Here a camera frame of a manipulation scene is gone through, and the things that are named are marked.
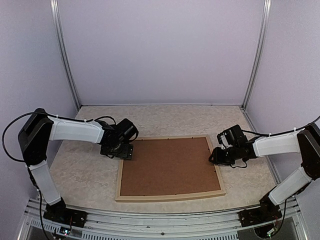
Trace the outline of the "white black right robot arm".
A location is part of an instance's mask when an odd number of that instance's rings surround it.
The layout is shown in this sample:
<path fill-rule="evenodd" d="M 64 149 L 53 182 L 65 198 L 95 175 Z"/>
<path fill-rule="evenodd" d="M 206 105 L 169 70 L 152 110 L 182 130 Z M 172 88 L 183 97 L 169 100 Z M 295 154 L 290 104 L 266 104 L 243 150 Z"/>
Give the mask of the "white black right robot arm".
<path fill-rule="evenodd" d="M 259 207 L 239 212 L 244 226 L 282 217 L 280 204 L 320 177 L 320 128 L 316 123 L 274 134 L 256 132 L 252 139 L 247 138 L 247 133 L 238 124 L 219 133 L 219 146 L 213 149 L 209 162 L 234 168 L 237 160 L 246 163 L 266 157 L 271 162 L 288 163 L 293 157 L 293 163 L 281 183 L 259 200 Z"/>

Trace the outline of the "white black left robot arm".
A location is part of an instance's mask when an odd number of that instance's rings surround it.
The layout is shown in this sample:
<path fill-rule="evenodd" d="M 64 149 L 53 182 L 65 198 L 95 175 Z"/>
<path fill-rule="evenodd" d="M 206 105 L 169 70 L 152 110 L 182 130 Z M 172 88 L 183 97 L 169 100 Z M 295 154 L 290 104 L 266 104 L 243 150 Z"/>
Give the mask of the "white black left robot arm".
<path fill-rule="evenodd" d="M 131 160 L 139 131 L 129 119 L 109 124 L 103 117 L 69 119 L 51 115 L 43 108 L 29 114 L 18 133 L 23 161 L 40 197 L 46 202 L 43 218 L 71 226 L 84 226 L 87 213 L 68 208 L 59 193 L 47 163 L 48 145 L 52 141 L 79 141 L 100 145 L 100 154 L 110 159 Z"/>

